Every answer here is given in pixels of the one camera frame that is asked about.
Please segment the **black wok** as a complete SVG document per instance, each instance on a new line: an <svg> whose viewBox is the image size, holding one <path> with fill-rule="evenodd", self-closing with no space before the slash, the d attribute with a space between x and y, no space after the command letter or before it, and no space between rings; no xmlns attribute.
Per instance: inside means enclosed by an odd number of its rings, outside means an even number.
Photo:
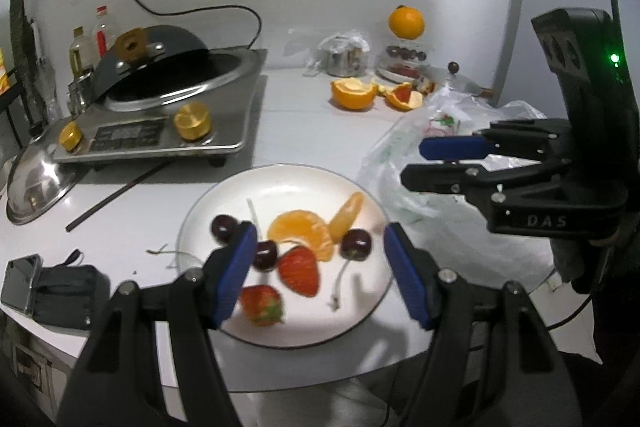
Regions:
<svg viewBox="0 0 640 427"><path fill-rule="evenodd" d="M163 46L163 52L152 55L136 67L125 64L115 48L106 52L92 76L93 94L100 101L132 102L155 98L161 94L190 88L213 80L222 74L221 66L205 43L184 28L156 25L145 28L151 48Z"/></svg>

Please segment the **dark cherry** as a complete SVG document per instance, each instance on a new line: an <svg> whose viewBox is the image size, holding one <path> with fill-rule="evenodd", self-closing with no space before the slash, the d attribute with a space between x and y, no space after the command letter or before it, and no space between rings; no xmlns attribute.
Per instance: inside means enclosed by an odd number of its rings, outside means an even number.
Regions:
<svg viewBox="0 0 640 427"><path fill-rule="evenodd" d="M270 239L258 242L253 267L259 272L269 272L276 267L278 257L279 249L276 242Z"/></svg>
<svg viewBox="0 0 640 427"><path fill-rule="evenodd" d="M239 221L236 220L235 217L221 213L221 215L217 215L213 219L210 224L210 231L219 243L228 244L238 225Z"/></svg>
<svg viewBox="0 0 640 427"><path fill-rule="evenodd" d="M351 229L341 239L340 254L344 259L364 261L372 251L371 235L363 229Z"/></svg>

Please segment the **induction cooker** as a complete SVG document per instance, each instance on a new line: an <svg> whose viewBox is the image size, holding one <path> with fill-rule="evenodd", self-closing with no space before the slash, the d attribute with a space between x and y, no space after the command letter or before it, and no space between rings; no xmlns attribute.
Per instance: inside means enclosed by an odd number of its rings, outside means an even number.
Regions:
<svg viewBox="0 0 640 427"><path fill-rule="evenodd" d="M96 164L129 159L207 157L242 150L250 125L265 50L213 50L210 60L219 74L186 87L171 89L156 98L116 101L110 96L94 102L76 119L82 133L78 147L67 152L58 144L54 159L61 164ZM186 104L204 104L212 129L194 141L184 139L175 115Z"/></svg>

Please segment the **white ceramic plate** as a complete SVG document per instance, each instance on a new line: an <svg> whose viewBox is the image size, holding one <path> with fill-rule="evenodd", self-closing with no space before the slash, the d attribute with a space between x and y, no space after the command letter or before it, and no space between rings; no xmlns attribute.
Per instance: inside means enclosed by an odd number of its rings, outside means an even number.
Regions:
<svg viewBox="0 0 640 427"><path fill-rule="evenodd" d="M218 215L255 223L260 237L283 213L310 211L329 222L359 186L334 172L302 165L275 165L250 169L224 180L204 193L182 222L176 240L179 271L199 267L221 243L210 226ZM294 349L325 343L364 321L378 306L392 280L383 248L386 214L370 196L352 224L370 234L372 249L367 259L347 261L341 246L333 246L330 257L318 262L319 291L306 297L291 291L277 271L250 269L245 285L266 284L279 291L283 303L281 323L254 325L235 308L221 329L228 336L251 345Z"/></svg>

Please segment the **whole orange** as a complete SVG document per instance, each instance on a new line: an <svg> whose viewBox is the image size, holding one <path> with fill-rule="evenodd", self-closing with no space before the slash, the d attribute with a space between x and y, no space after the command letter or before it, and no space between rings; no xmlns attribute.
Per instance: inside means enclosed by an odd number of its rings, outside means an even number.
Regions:
<svg viewBox="0 0 640 427"><path fill-rule="evenodd" d="M388 28L399 39L416 40L424 34L426 23L418 9L399 5L390 13Z"/></svg>

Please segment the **clear printed plastic bag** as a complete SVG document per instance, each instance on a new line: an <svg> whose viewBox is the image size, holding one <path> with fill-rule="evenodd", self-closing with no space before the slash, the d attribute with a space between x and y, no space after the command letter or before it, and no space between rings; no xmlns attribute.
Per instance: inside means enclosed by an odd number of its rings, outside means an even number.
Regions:
<svg viewBox="0 0 640 427"><path fill-rule="evenodd" d="M427 136L466 135L493 121L542 118L544 113L524 101L495 108L476 96L442 89L401 116L373 145L357 181L442 267L474 284L499 287L517 280L532 291L554 271L548 239L491 234L463 196L412 193L401 185L400 173L409 164L422 164L419 144Z"/></svg>

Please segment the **steel wok lid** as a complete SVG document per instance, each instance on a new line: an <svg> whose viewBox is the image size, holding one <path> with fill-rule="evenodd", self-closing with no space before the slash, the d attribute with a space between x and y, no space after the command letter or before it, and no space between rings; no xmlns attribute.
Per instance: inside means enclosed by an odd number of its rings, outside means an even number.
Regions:
<svg viewBox="0 0 640 427"><path fill-rule="evenodd" d="M6 217L14 225L41 217L86 175L82 166L57 162L55 150L55 144L34 141L13 161L6 182Z"/></svg>

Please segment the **red capped bottle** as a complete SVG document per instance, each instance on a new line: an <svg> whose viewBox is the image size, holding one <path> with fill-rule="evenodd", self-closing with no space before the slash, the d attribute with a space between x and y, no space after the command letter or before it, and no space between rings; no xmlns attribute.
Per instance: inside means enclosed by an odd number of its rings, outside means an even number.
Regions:
<svg viewBox="0 0 640 427"><path fill-rule="evenodd" d="M96 24L93 28L93 40L96 44L99 57L105 54L114 46L119 31L116 20L113 15L108 12L106 5L96 8Z"/></svg>

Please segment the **small mandarin segment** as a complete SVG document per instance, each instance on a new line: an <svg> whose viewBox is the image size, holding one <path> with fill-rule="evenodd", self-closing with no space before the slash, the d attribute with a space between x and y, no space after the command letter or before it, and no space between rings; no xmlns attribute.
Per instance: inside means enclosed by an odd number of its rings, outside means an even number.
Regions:
<svg viewBox="0 0 640 427"><path fill-rule="evenodd" d="M361 192L352 193L329 222L329 232L334 244L340 243L343 236L352 228L359 216L364 201Z"/></svg>

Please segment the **orange peel with strawberry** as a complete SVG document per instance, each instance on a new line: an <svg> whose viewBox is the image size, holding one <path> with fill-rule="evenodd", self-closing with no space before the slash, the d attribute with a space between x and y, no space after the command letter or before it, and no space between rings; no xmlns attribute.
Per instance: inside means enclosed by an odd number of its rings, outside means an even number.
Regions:
<svg viewBox="0 0 640 427"><path fill-rule="evenodd" d="M401 112L410 112L423 106L424 101L436 90L436 84L431 81L420 83L418 87L411 83L401 83L395 87L380 86L378 93L385 98L386 103Z"/></svg>

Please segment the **black chopstick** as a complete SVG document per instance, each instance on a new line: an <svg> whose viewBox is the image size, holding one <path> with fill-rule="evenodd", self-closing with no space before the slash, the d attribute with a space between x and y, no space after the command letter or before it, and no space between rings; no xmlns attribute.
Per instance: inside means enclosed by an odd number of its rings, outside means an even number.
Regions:
<svg viewBox="0 0 640 427"><path fill-rule="evenodd" d="M70 223L66 225L65 231L67 233L73 232L78 227L80 227L83 223L85 223L88 219L90 219L96 213L98 213L100 210L110 205L112 202L115 202L115 200L118 199L120 196L126 194L132 188L136 187L137 185L141 184L147 179L152 178L152 176L155 176L157 173L160 173L162 170L166 169L170 165L171 165L171 161L164 161L161 164L158 164L157 166L154 166L153 168L149 169L148 171L141 173L140 176L137 176L137 178L134 178L133 180L129 181L122 187L119 187L119 189L116 190L114 193L106 196L104 199L101 199L99 202L96 203L96 205L93 205L88 210L81 213L79 217L77 217L73 221L70 221Z"/></svg>

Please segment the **steel pot with lid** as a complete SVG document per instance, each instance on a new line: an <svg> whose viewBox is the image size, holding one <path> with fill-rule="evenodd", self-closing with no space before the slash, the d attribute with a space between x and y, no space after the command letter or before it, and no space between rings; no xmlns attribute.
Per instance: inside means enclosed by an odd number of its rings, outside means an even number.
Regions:
<svg viewBox="0 0 640 427"><path fill-rule="evenodd" d="M451 90L491 100L494 97L494 90L484 88L478 83L462 75L460 65L457 62L449 62L446 67L431 67L430 79L440 87L447 87Z"/></svg>

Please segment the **red strawberry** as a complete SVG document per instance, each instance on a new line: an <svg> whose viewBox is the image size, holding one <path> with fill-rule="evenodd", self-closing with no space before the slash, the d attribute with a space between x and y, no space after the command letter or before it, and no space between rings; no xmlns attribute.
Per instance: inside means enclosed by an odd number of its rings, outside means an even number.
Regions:
<svg viewBox="0 0 640 427"><path fill-rule="evenodd" d="M296 246L290 249L279 259L277 270L282 284L293 293L307 298L318 295L318 262L309 248Z"/></svg>
<svg viewBox="0 0 640 427"><path fill-rule="evenodd" d="M270 285L244 287L239 298L244 317L258 327L280 324L284 317L281 294Z"/></svg>

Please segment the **glass fruit stand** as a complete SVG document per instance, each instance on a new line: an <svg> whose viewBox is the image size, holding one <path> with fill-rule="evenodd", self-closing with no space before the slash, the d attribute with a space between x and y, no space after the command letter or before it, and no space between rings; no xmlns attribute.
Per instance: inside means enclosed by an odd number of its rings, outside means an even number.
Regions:
<svg viewBox="0 0 640 427"><path fill-rule="evenodd" d="M420 40L388 38L375 61L378 77L393 83L420 83L426 79L433 48Z"/></svg>

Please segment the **large mandarin segment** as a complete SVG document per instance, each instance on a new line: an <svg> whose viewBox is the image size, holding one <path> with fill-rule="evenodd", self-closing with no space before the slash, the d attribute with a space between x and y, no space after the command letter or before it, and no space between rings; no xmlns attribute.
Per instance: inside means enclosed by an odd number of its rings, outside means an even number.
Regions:
<svg viewBox="0 0 640 427"><path fill-rule="evenodd" d="M281 213L269 225L267 239L276 243L305 246L314 253L319 262L329 262L334 255L329 225L317 213L308 210Z"/></svg>

